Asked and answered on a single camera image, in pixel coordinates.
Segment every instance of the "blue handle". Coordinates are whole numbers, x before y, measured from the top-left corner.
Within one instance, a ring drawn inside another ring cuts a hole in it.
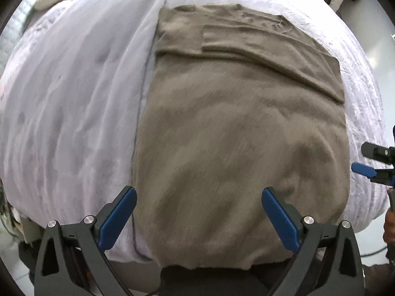
[[[377,172],[374,168],[363,165],[361,163],[353,163],[351,165],[351,170],[362,176],[373,178],[377,176]]]
[[[298,228],[268,188],[262,191],[262,207],[284,247],[297,254],[300,249]]]
[[[128,187],[125,188],[125,191],[125,193],[120,193],[123,197],[116,202],[115,207],[99,228],[98,247],[102,253],[105,250],[113,248],[122,229],[137,205],[136,190],[133,187]]]

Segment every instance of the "white duvet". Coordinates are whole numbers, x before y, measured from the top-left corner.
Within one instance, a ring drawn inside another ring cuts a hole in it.
[[[0,176],[16,209],[44,227],[79,222],[130,183],[158,12],[213,3],[282,14],[339,60],[350,162],[371,164],[361,144],[387,145],[379,89],[358,41],[323,0],[65,0],[24,35],[0,80]],[[351,173],[342,217],[355,231],[386,207],[383,186]],[[108,256],[149,260],[133,218]]]

